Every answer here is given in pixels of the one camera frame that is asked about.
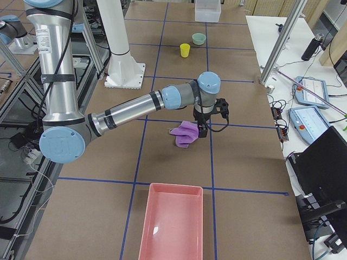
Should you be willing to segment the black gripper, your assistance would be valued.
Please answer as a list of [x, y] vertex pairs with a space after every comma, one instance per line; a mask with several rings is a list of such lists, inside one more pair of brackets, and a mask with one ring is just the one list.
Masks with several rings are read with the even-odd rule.
[[193, 117], [198, 125], [198, 137], [199, 138], [206, 138], [208, 134], [208, 128], [209, 125], [207, 123], [208, 120], [210, 120], [212, 111], [208, 113], [202, 113], [199, 109], [194, 108], [193, 110]]

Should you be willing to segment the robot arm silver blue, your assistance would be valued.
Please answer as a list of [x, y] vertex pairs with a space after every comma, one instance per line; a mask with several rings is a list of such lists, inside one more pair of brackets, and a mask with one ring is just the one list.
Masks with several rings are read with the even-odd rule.
[[82, 3], [26, 1], [25, 12], [36, 32], [46, 104], [39, 147], [52, 162], [71, 163], [106, 131], [162, 109], [193, 106], [201, 138], [211, 130], [207, 122], [212, 115], [229, 117], [228, 103], [217, 97], [221, 80], [211, 71], [190, 82], [169, 85], [101, 113], [83, 115], [78, 106], [70, 40], [73, 23], [83, 16]]
[[34, 55], [36, 37], [29, 34], [15, 15], [1, 17], [1, 40], [13, 54]]

